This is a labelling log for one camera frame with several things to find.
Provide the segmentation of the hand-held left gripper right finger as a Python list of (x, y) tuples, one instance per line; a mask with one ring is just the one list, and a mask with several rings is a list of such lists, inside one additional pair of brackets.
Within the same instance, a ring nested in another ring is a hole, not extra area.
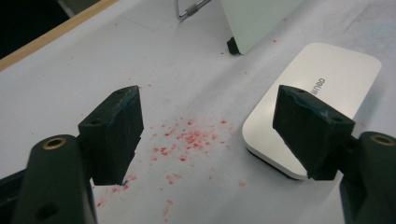
[(315, 180), (333, 180), (340, 149), (349, 142), (355, 122), (313, 94), (280, 85), (273, 128)]

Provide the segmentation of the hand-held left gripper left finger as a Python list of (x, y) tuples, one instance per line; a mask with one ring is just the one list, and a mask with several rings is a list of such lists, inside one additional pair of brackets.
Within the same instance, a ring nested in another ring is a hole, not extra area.
[(144, 130), (139, 88), (112, 92), (78, 130), (82, 145), (92, 154), (94, 184), (121, 185)]

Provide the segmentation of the white board eraser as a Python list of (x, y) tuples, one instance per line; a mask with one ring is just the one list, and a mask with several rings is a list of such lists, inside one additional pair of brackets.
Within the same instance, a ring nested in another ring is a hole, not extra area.
[(352, 119), (380, 69), (381, 62), (367, 54), (324, 43), (307, 45), (247, 117), (242, 128), (247, 150), (284, 175), (306, 180), (306, 170), (273, 129), (278, 87), (307, 91)]

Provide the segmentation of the scattered red crumbs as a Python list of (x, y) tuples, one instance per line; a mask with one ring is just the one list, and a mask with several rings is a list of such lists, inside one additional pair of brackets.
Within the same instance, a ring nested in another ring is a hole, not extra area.
[(227, 119), (145, 130), (124, 182), (97, 188), (100, 224), (242, 224), (248, 153)]

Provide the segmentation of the white standing board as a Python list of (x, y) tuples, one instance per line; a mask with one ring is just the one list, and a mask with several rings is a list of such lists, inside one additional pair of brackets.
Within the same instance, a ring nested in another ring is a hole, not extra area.
[(232, 55), (246, 54), (304, 0), (220, 0), (232, 31)]

